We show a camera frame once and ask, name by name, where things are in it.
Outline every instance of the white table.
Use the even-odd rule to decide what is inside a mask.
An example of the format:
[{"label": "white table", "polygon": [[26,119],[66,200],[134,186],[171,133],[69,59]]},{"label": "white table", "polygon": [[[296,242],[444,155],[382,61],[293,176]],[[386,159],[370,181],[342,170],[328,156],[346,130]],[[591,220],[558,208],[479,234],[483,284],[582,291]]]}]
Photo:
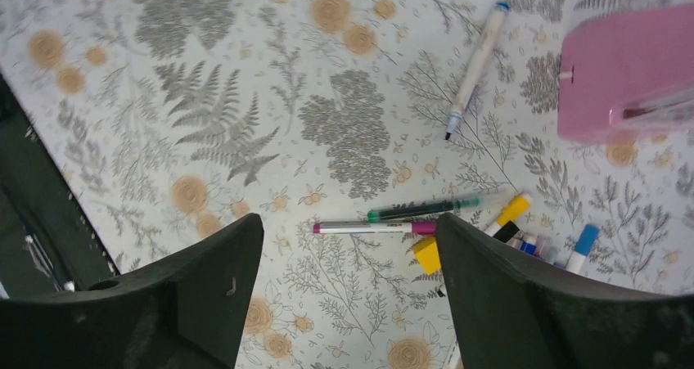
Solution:
[{"label": "white table", "polygon": [[519,224],[561,259],[603,226],[586,276],[694,290],[694,137],[556,135],[566,32],[685,0],[508,0],[476,110],[444,142],[494,1],[0,0],[0,65],[121,272],[263,216],[238,367],[434,368],[453,325],[441,276],[412,262],[420,237],[315,236],[315,220],[527,191]]}]

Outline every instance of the magenta marker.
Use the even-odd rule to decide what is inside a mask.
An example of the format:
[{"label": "magenta marker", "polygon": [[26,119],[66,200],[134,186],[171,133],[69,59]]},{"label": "magenta marker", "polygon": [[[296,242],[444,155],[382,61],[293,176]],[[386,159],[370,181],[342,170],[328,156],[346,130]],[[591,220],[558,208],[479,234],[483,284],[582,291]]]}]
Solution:
[{"label": "magenta marker", "polygon": [[434,234],[434,232],[436,232],[436,222],[327,222],[313,225],[313,233],[315,234],[368,234],[373,232],[414,232],[422,235]]}]

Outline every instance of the white marker with blue cap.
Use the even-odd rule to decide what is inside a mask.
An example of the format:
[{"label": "white marker with blue cap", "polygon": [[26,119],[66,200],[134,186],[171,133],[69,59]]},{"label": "white marker with blue cap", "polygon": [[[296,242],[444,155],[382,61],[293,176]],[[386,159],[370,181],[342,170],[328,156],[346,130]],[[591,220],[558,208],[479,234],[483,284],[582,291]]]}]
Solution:
[{"label": "white marker with blue cap", "polygon": [[571,252],[569,257],[569,262],[566,263],[566,271],[579,273],[581,267],[584,265],[585,259],[590,254],[593,249],[597,235],[600,233],[600,229],[592,224],[587,224],[583,232],[581,232],[581,237],[579,241],[576,242],[576,247],[574,251]]},{"label": "white marker with blue cap", "polygon": [[451,105],[451,110],[448,113],[448,125],[446,126],[446,140],[451,138],[451,134],[462,121],[462,113],[467,110],[467,105],[472,99],[472,94],[477,87],[477,83],[482,78],[484,69],[487,66],[489,58],[492,56],[494,44],[497,41],[503,21],[508,13],[508,3],[499,1],[494,6],[492,14],[487,19],[487,24],[480,35],[480,41],[477,43],[477,49],[467,64],[465,78],[463,78],[460,88],[457,91],[455,101]]}]

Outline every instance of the pink container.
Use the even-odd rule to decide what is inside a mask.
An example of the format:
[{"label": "pink container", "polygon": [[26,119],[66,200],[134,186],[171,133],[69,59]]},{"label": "pink container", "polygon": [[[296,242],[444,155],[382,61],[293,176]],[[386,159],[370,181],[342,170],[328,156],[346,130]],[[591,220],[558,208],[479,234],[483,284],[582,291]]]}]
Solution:
[{"label": "pink container", "polygon": [[561,50],[559,136],[594,144],[694,128],[694,3],[571,32]]}]

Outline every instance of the green marker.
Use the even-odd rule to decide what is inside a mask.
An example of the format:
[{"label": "green marker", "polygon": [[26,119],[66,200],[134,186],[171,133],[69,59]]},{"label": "green marker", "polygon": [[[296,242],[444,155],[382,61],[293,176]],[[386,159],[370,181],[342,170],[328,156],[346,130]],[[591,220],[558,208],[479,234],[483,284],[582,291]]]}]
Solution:
[{"label": "green marker", "polygon": [[489,209],[504,206],[508,203],[509,196],[504,193],[492,195],[472,195],[465,196],[457,200],[444,200],[434,204],[418,205],[416,207],[393,208],[393,209],[372,209],[368,213],[368,222],[375,223],[382,220],[411,218],[412,216],[437,214],[439,212],[453,211],[455,209],[465,209],[474,211],[476,209]]}]

